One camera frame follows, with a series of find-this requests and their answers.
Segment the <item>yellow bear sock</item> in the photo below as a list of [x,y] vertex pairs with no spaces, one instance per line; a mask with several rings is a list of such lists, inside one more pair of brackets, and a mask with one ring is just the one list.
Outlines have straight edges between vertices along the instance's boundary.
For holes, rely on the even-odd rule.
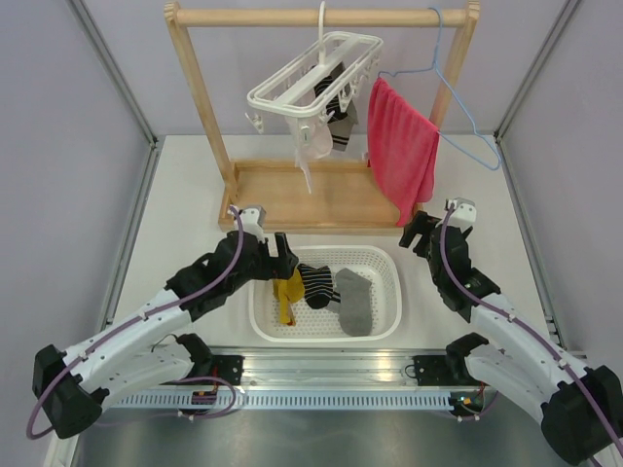
[[305,286],[298,269],[294,269],[289,279],[275,279],[273,281],[274,297],[278,301],[279,323],[286,326],[295,326],[296,319],[292,305],[301,301],[305,296]]

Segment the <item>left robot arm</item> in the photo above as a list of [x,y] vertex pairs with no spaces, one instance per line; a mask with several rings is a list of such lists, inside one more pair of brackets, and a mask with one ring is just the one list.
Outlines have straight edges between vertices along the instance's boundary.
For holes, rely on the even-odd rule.
[[275,244],[277,254],[271,256],[267,240],[231,231],[125,320],[64,350],[52,344],[39,350],[33,411],[45,413],[50,431],[67,439],[118,401],[155,385],[231,386],[215,373],[205,342],[185,329],[249,281],[290,278],[299,259],[285,233],[275,234]]

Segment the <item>white plastic clip hanger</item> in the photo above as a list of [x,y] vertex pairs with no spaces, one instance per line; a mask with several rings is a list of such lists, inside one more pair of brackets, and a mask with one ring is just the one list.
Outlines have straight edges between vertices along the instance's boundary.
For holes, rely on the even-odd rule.
[[[318,117],[327,125],[326,105],[339,97],[343,112],[359,95],[361,83],[378,65],[384,41],[372,35],[324,31],[325,4],[318,9],[317,41],[247,94],[249,107],[281,117]],[[342,62],[345,71],[321,95],[314,86]]]

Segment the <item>white sock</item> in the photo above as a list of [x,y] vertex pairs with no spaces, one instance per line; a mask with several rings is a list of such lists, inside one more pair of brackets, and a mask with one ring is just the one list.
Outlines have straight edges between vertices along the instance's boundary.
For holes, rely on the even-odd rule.
[[308,193],[312,194],[312,176],[309,168],[306,153],[302,148],[295,149],[295,165],[301,169],[304,174]]
[[326,158],[333,149],[331,132],[318,117],[296,119],[286,117],[289,132],[294,142],[295,159],[315,161]]

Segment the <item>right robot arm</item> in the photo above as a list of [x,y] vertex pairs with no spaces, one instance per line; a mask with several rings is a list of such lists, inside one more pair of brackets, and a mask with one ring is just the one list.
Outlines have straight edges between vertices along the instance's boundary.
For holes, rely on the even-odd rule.
[[446,347],[449,379],[483,382],[527,413],[550,448],[565,462],[595,460],[608,447],[622,448],[622,387],[606,366],[590,367],[536,331],[473,267],[467,238],[476,208],[450,200],[437,218],[418,211],[404,226],[400,246],[427,261],[444,305],[474,331]]

